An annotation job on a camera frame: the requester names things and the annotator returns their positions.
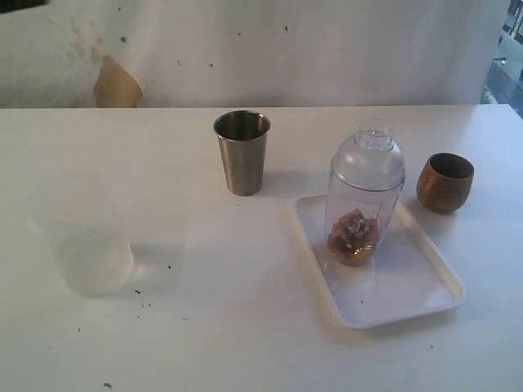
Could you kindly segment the stainless steel tumbler cup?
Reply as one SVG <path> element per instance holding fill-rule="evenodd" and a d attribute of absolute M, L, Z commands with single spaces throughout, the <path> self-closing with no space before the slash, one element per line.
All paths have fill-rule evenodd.
<path fill-rule="evenodd" d="M 270 120 L 252 110 L 234 110 L 213 124 L 226 185 L 232 194 L 249 196 L 262 188 Z"/>

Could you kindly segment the clear plastic shaker cup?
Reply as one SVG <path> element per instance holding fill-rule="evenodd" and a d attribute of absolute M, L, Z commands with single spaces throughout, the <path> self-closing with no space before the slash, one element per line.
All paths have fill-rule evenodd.
<path fill-rule="evenodd" d="M 384 191 L 359 189 L 336 176 L 329 181 L 325 208 L 325 243 L 344 265 L 361 266 L 373 259 L 403 185 Z"/>

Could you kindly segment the clear plastic shaker lid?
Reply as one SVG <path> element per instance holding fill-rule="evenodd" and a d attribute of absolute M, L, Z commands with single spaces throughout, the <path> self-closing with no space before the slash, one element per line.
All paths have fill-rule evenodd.
<path fill-rule="evenodd" d="M 385 192 L 403 185 L 405 158 L 392 126 L 372 118 L 358 126 L 338 147 L 331 172 L 356 189 Z"/>

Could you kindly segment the large gold coin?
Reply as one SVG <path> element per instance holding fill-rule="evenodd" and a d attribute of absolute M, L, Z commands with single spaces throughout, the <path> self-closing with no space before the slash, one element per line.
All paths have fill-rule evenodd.
<path fill-rule="evenodd" d="M 375 253 L 374 245 L 364 245 L 363 247 L 355 248 L 350 253 L 348 265 L 359 266 L 364 265 L 372 260 Z"/>

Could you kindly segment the brown wooden cup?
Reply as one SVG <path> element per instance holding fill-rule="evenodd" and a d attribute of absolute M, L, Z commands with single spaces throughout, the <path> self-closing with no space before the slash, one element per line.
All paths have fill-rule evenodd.
<path fill-rule="evenodd" d="M 474 174 L 474 166 L 462 156 L 447 152 L 433 154 L 418 178 L 418 200 L 436 213 L 455 212 L 467 201 Z"/>

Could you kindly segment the white rectangular plastic tray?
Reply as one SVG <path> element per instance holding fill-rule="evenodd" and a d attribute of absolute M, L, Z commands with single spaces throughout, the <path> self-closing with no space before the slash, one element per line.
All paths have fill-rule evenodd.
<path fill-rule="evenodd" d="M 325 204 L 323 194 L 306 196 L 294 211 L 320 291 L 341 325 L 369 329 L 463 304 L 462 280 L 402 202 L 375 257 L 358 267 L 339 263 L 327 248 Z"/>

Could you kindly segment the frosted translucent plastic cup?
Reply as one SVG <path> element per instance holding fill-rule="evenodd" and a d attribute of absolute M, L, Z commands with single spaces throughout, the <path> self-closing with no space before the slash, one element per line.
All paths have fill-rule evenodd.
<path fill-rule="evenodd" d="M 66 173 L 29 193 L 29 221 L 45 238 L 66 285 L 83 296 L 112 294 L 134 260 L 110 186 L 93 172 Z"/>

